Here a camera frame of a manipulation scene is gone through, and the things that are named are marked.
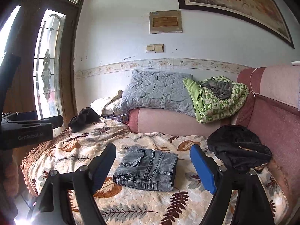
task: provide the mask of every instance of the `jeans pocket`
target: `jeans pocket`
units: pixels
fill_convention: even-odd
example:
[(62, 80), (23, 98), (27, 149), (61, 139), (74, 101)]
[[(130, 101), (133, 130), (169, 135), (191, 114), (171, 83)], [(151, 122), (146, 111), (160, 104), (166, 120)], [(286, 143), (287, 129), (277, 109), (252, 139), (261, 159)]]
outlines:
[(144, 155), (144, 150), (128, 150), (119, 166), (136, 167), (140, 164)]

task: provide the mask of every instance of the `black garment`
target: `black garment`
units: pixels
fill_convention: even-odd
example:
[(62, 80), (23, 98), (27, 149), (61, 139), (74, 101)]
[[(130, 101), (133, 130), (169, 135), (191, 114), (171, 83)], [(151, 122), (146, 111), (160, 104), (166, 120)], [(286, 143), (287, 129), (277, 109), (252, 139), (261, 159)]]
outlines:
[(72, 133), (75, 133), (82, 130), (87, 124), (98, 122), (99, 118), (100, 116), (95, 113), (92, 108), (82, 108), (78, 116), (72, 117), (71, 121), (68, 124), (68, 127), (71, 127)]
[(214, 78), (211, 78), (204, 83), (200, 83), (200, 85), (202, 87), (210, 89), (214, 93), (214, 95), (221, 100), (230, 98), (231, 89), (233, 87), (233, 84), (230, 81), (216, 81)]
[(241, 125), (222, 126), (206, 142), (217, 158), (238, 171), (249, 171), (250, 168), (268, 163), (272, 158), (270, 149), (254, 133)]

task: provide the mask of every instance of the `picture frame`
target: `picture frame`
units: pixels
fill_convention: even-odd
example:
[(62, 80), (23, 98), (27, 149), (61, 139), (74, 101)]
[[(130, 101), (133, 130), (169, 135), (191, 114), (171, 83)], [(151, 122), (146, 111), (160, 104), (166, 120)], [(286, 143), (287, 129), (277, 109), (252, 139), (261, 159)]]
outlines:
[(295, 48), (284, 17), (274, 0), (178, 0), (178, 3), (180, 9), (202, 10), (242, 19)]
[(150, 34), (182, 32), (181, 11), (157, 11), (149, 13)]

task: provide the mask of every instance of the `white pillow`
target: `white pillow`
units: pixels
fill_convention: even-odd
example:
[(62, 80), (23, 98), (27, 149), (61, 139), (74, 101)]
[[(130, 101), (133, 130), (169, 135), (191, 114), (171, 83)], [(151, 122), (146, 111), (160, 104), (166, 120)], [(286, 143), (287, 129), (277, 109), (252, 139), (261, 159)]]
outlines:
[(123, 91), (119, 90), (118, 93), (112, 97), (103, 97), (95, 100), (91, 103), (92, 109), (101, 115), (110, 115), (113, 114), (114, 116), (122, 114), (123, 111), (117, 109)]

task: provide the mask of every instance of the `blue gripper pad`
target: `blue gripper pad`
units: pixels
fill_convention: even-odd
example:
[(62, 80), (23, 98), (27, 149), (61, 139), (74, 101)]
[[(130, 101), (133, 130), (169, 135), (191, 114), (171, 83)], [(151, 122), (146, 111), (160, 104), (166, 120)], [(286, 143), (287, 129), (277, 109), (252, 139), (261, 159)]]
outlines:
[(209, 166), (205, 161), (206, 155), (202, 151), (199, 145), (193, 145), (190, 149), (190, 159), (203, 183), (203, 186), (208, 190), (212, 195), (217, 191), (215, 185), (215, 178), (210, 170)]

